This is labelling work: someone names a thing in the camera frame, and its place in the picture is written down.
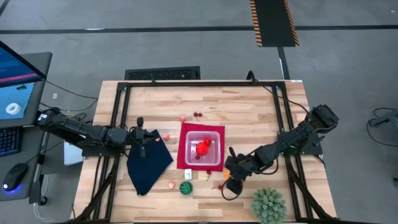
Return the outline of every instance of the green ball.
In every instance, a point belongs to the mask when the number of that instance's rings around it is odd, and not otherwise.
[[[180,185],[181,194],[188,195],[188,194],[192,193],[192,190],[193,190],[193,186],[190,182],[185,181],[185,182],[181,183],[181,185]]]

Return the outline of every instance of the orange object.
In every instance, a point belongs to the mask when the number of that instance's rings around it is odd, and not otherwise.
[[[210,147],[211,140],[210,140],[210,139],[205,139],[205,140],[203,141],[203,143],[205,143],[208,147]]]
[[[199,142],[199,144],[197,146],[197,154],[205,155],[208,151],[209,151],[209,147],[205,143]]]
[[[229,178],[229,174],[230,174],[229,169],[225,169],[224,170],[224,180],[227,180]]]

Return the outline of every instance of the black mat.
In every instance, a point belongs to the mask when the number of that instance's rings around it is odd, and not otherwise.
[[[126,70],[125,80],[199,80],[200,67],[170,67]]]
[[[259,47],[296,47],[299,40],[287,0],[250,0]]]

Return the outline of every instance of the black metal frame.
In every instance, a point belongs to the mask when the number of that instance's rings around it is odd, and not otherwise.
[[[256,78],[254,77],[254,75],[252,73],[249,73],[247,80],[251,80],[251,82],[250,81],[239,81],[239,82],[208,82],[208,81],[204,81],[204,82],[198,82],[198,81],[196,81],[196,82],[155,82],[155,81],[152,81],[152,82],[139,82],[139,83],[128,83],[128,82],[118,83],[114,106],[113,106],[111,125],[112,126],[116,125],[116,117],[118,115],[118,108],[119,108],[119,104],[120,104],[120,97],[121,97],[122,91],[125,91],[125,95],[124,95],[123,110],[122,110],[122,114],[121,114],[121,122],[119,125],[124,126],[126,124],[127,109],[128,109],[129,97],[130,97],[130,92],[131,92],[132,87],[146,87],[146,86],[163,86],[163,87],[165,87],[165,86],[269,86],[272,88],[272,94],[274,95],[275,112],[277,115],[279,131],[283,132],[285,129],[284,129],[284,120],[282,118],[282,112],[280,109],[280,103],[279,103],[279,99],[278,99],[278,97],[279,97],[278,93],[277,93],[278,88],[280,90],[282,90],[282,98],[284,100],[284,106],[285,106],[285,110],[286,110],[289,129],[290,130],[293,129],[294,124],[293,124],[292,114],[291,114],[291,110],[290,110],[290,106],[289,106],[289,101],[287,99],[285,81],[255,82]],[[290,164],[290,166],[292,166],[290,156],[284,155],[284,157],[285,157],[286,163]],[[300,155],[296,155],[295,158],[296,158],[297,169],[298,169],[298,173],[299,173],[298,176],[300,178],[300,181],[306,187],[305,176],[304,176],[304,171],[303,171]],[[114,158],[114,163],[119,163],[118,157]],[[104,162],[103,162],[103,167],[101,170],[99,186],[102,185],[104,182],[104,179],[106,176],[106,171],[108,170],[108,164],[109,164],[109,158],[105,157]],[[111,185],[109,186],[108,202],[107,202],[106,212],[105,212],[105,220],[108,220],[108,221],[110,221],[110,219],[111,219],[115,186],[116,186],[116,179],[114,179],[111,182]],[[299,221],[302,218],[301,214],[300,214],[299,200],[297,198],[295,182],[294,182],[293,178],[291,178],[291,176],[289,176],[289,186],[290,186],[290,193],[291,193],[292,201],[293,201],[295,218],[297,221]],[[304,200],[305,200],[305,208],[306,208],[307,217],[312,219],[313,216],[312,216],[311,206],[308,203],[306,198],[304,198]],[[99,201],[99,203],[97,204],[97,207],[95,208],[95,213],[93,215],[94,220],[98,219],[98,215],[100,213],[100,207],[101,207],[101,201]]]

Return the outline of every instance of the keyboard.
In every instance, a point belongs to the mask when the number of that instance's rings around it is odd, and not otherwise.
[[[200,68],[175,67],[175,68],[150,68],[126,70],[125,80],[199,80]]]
[[[0,129],[0,156],[18,153],[21,150],[23,128]]]

